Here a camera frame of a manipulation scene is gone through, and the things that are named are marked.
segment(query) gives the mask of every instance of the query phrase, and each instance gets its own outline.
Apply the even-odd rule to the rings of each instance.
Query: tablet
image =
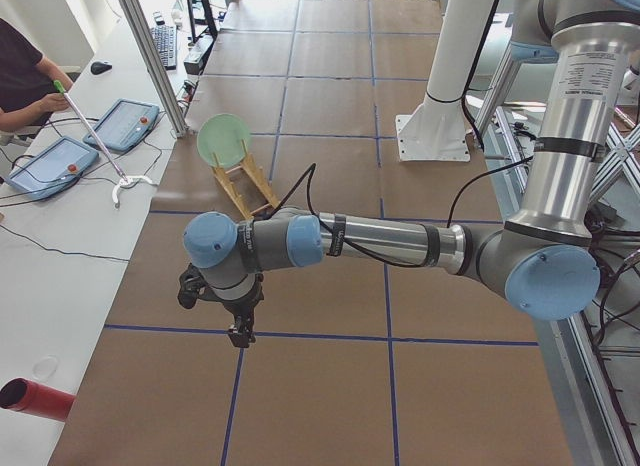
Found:
[[[98,152],[63,136],[29,162],[16,166],[6,183],[30,199],[44,199],[77,179],[98,158]]]
[[[142,141],[155,124],[159,113],[160,108],[154,104],[119,99],[93,129],[107,148],[124,152]],[[82,138],[82,141],[98,147],[90,134]]]

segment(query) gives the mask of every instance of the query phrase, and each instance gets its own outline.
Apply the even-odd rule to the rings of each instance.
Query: keyboard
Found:
[[[164,69],[176,69],[177,65],[177,28],[168,24],[154,26],[151,29],[151,37],[160,54]]]

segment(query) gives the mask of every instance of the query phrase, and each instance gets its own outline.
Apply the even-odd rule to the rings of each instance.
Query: silver metal tube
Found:
[[[560,53],[547,110],[520,210],[507,222],[547,239],[588,243],[583,223],[598,163],[572,148],[604,145],[629,51],[640,44],[640,27],[591,23],[556,33]],[[566,140],[566,152],[544,147]]]
[[[69,93],[64,92],[62,93],[64,95],[64,99],[67,100],[67,103],[69,103],[69,106],[71,106],[71,109],[73,109],[73,111],[76,113],[76,116],[78,116],[78,119],[80,119],[80,121],[82,122],[82,124],[84,124],[84,127],[87,128],[87,131],[89,131],[89,134],[91,135],[91,137],[96,141],[96,143],[98,144],[98,147],[100,148],[100,150],[104,153],[104,155],[107,157],[107,159],[109,160],[109,162],[111,163],[111,166],[113,166],[113,169],[116,170],[116,173],[118,173],[118,176],[120,176],[123,180],[128,182],[127,179],[127,175],[124,173],[124,171],[122,170],[122,168],[120,168],[120,166],[118,166],[113,158],[113,156],[111,156],[111,153],[109,152],[109,150],[107,149],[107,147],[105,146],[105,144],[102,142],[102,140],[100,139],[100,136],[98,136],[96,134],[96,132],[94,131],[94,129],[91,127],[91,125],[89,124],[89,121],[87,121],[87,118],[84,117],[84,114],[82,114],[82,111],[80,111],[80,108],[78,108],[78,106],[76,105],[76,103],[74,103],[73,99],[71,99],[71,96],[69,96]]]
[[[153,38],[149,32],[149,26],[147,25],[142,7],[138,0],[118,1],[129,22],[129,27],[133,32],[136,43],[138,43],[142,59],[144,59],[147,65],[149,76],[151,76],[151,80],[153,81],[158,96],[160,96],[160,101],[169,117],[169,121],[171,121],[176,136],[178,138],[183,137],[188,131],[187,123],[182,116],[182,110],[178,106],[173,88],[171,87],[164,66],[162,66],[160,55],[153,43]]]
[[[590,238],[583,218],[596,170],[597,163],[587,156],[538,151],[522,207],[509,221],[540,230]]]
[[[335,215],[320,213],[320,219],[329,228],[333,228]],[[436,228],[439,236],[440,255],[435,266],[457,273],[464,260],[465,236],[462,227]],[[322,247],[328,251],[332,234],[320,228]],[[380,219],[347,216],[345,238],[362,246],[374,254],[390,261],[407,264],[422,264],[429,252],[429,240],[424,226],[420,224],[400,223]],[[365,254],[344,244],[342,254],[352,257],[366,257]]]
[[[636,127],[636,123],[635,121],[631,118],[631,116],[629,116],[627,113],[625,113],[624,111],[622,111],[620,108],[616,108],[615,109],[615,115],[620,118],[620,120],[628,127],[628,128],[635,128]]]
[[[640,27],[627,23],[583,24],[553,36],[560,58],[540,137],[604,144],[639,37]]]
[[[478,113],[476,126],[480,134],[484,134],[486,131],[496,108],[504,103],[511,86],[518,76],[518,71],[520,71],[520,63],[514,61],[511,57],[511,44],[509,44],[502,55],[502,59],[500,59],[500,63],[498,63],[493,78],[491,78],[489,91],[485,94],[484,102]]]

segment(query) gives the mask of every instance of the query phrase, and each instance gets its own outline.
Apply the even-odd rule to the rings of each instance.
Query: white pipe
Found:
[[[469,161],[459,99],[494,1],[449,0],[424,101],[396,118],[401,160]]]

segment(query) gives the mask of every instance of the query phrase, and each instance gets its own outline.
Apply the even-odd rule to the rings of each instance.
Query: person's hand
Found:
[[[69,107],[69,103],[60,93],[47,94],[44,98],[38,100],[38,107],[42,113],[54,113],[56,111],[64,111]]]

